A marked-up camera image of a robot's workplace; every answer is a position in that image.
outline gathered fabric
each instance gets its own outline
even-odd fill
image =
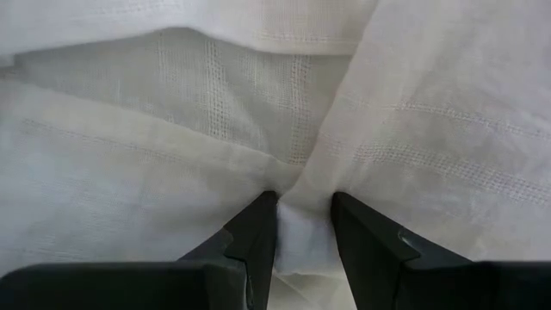
[[[345,191],[471,259],[549,260],[551,3],[0,3],[0,271],[166,261],[280,195],[272,309],[354,308]]]

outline white fabric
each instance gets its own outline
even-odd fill
[[[0,82],[0,273],[180,257],[292,187],[349,61],[187,29],[20,55]],[[343,283],[281,276],[270,303],[350,304]]]
[[[549,2],[187,2],[201,25],[150,2],[0,4],[25,17],[0,13],[0,54],[168,26],[246,46],[172,29],[17,57],[0,268],[172,259],[263,189],[282,194],[273,308],[353,307],[336,190],[473,259],[551,259]]]
[[[3,0],[0,55],[188,27],[273,53],[352,54],[374,0]]]
[[[0,68],[14,65],[13,56],[0,56]]]

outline black plastic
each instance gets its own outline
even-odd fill
[[[359,310],[551,309],[551,263],[474,263],[345,193],[331,219]]]
[[[56,263],[0,280],[0,309],[264,310],[276,250],[274,192],[262,193],[174,263]]]

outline white textile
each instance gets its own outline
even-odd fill
[[[2,271],[174,259],[264,189],[274,309],[353,307],[336,190],[472,259],[551,259],[548,1],[37,3],[0,4],[0,56],[89,44],[3,70]],[[151,33],[176,26],[203,34]]]

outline linen cloth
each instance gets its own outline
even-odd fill
[[[37,3],[0,4],[0,269],[175,259],[264,189],[272,308],[353,307],[336,190],[472,259],[551,258],[546,1]]]

